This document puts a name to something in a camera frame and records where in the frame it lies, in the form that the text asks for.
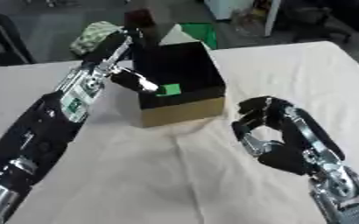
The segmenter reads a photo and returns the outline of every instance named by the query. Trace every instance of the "brown box bottom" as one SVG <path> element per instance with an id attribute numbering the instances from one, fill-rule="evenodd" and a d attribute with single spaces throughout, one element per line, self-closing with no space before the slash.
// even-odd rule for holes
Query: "brown box bottom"
<path id="1" fill-rule="evenodd" d="M 161 108 L 147 108 L 142 110 L 142 124 L 148 128 L 219 116 L 222 114 L 223 108 L 224 97 Z"/>

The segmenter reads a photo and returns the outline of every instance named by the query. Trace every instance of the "white cabinet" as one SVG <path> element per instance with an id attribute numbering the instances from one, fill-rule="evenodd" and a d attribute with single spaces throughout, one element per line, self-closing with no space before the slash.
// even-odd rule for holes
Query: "white cabinet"
<path id="1" fill-rule="evenodd" d="M 228 19 L 234 10 L 249 9 L 254 0 L 204 0 L 216 19 Z"/>

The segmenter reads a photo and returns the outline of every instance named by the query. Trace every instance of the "white table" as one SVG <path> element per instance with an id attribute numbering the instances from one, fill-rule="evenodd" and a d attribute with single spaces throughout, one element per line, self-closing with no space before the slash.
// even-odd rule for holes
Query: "white table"
<path id="1" fill-rule="evenodd" d="M 324 223 L 306 178 L 260 165 L 229 125 L 239 101 L 285 98 L 312 114 L 359 172 L 359 66 L 327 42 L 211 56 L 228 84 L 222 116 L 141 129 L 136 95 L 108 85 L 76 141 L 9 223 Z M 76 64 L 0 67 L 0 136 Z"/>

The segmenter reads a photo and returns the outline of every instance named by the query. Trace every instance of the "silver robotic arm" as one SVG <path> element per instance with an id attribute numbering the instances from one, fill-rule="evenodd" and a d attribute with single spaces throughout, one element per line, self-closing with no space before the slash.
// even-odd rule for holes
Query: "silver robotic arm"
<path id="1" fill-rule="evenodd" d="M 140 93 L 161 88 L 117 63 L 140 39 L 140 32 L 110 34 L 50 94 L 32 104 L 0 139 L 0 224 L 5 223 L 30 190 L 56 165 L 103 91 L 104 80 Z"/>
<path id="2" fill-rule="evenodd" d="M 251 156 L 272 168 L 308 175 L 310 196 L 328 224 L 359 224 L 359 175 L 306 111 L 270 96 L 240 107 L 243 117 L 232 126 Z M 259 126 L 281 131 L 284 142 L 256 139 L 251 131 Z"/>

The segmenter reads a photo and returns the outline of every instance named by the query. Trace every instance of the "cardboard box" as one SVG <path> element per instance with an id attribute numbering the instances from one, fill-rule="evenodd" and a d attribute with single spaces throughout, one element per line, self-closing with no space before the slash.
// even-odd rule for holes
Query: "cardboard box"
<path id="1" fill-rule="evenodd" d="M 134 67 L 152 81 L 175 86 L 180 91 L 167 96 L 139 95 L 145 127 L 222 113 L 226 85 L 201 43 L 165 45 L 136 52 Z"/>

